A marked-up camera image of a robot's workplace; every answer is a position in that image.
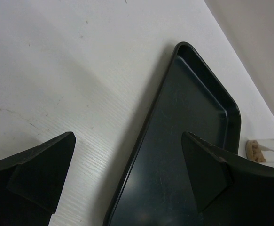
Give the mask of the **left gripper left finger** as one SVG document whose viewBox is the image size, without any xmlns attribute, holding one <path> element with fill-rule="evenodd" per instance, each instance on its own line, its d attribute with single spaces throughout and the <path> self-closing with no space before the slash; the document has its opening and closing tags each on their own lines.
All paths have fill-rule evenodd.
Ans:
<svg viewBox="0 0 274 226">
<path fill-rule="evenodd" d="M 47 226 L 75 148 L 73 132 L 0 160 L 0 226 Z"/>
</svg>

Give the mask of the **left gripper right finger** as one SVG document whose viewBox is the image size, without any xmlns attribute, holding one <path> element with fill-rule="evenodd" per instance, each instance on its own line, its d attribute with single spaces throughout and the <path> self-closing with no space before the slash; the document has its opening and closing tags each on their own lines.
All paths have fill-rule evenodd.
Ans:
<svg viewBox="0 0 274 226">
<path fill-rule="evenodd" d="M 197 211 L 206 226 L 274 226 L 274 168 L 181 136 Z"/>
</svg>

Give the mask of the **black cap spice bottle front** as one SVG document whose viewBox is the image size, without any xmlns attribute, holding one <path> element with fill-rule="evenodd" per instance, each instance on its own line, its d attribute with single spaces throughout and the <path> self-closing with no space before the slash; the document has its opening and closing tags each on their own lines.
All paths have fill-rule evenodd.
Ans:
<svg viewBox="0 0 274 226">
<path fill-rule="evenodd" d="M 274 139 L 248 140 L 245 151 L 248 160 L 274 168 Z"/>
</svg>

